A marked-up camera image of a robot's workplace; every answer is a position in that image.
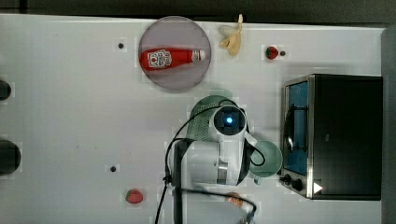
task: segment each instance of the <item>green bowl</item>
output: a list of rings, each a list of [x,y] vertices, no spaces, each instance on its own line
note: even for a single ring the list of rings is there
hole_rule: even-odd
[[[256,144],[259,150],[265,157],[265,164],[262,166],[255,166],[250,163],[249,171],[254,175],[254,182],[261,184],[261,179],[276,174],[282,166],[282,152],[274,143],[268,141],[258,141]],[[251,160],[260,164],[262,156],[255,150],[251,155]]]

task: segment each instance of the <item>microwave knob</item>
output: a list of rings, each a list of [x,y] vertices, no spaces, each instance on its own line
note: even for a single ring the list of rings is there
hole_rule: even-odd
[[[296,179],[296,180],[293,180],[293,181],[291,181],[291,186],[292,186],[294,189],[296,189],[296,190],[298,190],[298,191],[301,191],[301,190],[303,189],[303,181],[301,181],[300,178],[298,178],[298,179]]]
[[[284,175],[283,177],[279,178],[280,181],[283,181],[285,185],[289,185],[291,181],[291,176],[290,175]]]

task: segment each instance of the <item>banana peel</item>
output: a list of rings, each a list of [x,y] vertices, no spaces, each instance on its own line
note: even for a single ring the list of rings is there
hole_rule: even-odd
[[[225,37],[219,43],[223,49],[227,49],[231,56],[235,56],[241,48],[241,31],[242,31],[243,17],[240,14],[238,19],[238,27],[233,28],[229,25],[222,25],[219,32]]]

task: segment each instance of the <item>microwave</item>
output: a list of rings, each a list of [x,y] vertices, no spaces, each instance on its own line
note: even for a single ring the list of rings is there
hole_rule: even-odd
[[[382,77],[314,74],[285,83],[281,184],[313,200],[380,200],[382,94]]]

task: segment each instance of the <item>ketchup label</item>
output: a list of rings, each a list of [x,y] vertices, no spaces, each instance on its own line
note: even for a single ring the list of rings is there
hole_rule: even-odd
[[[171,53],[160,49],[148,54],[148,66],[153,68],[165,68],[172,62]]]

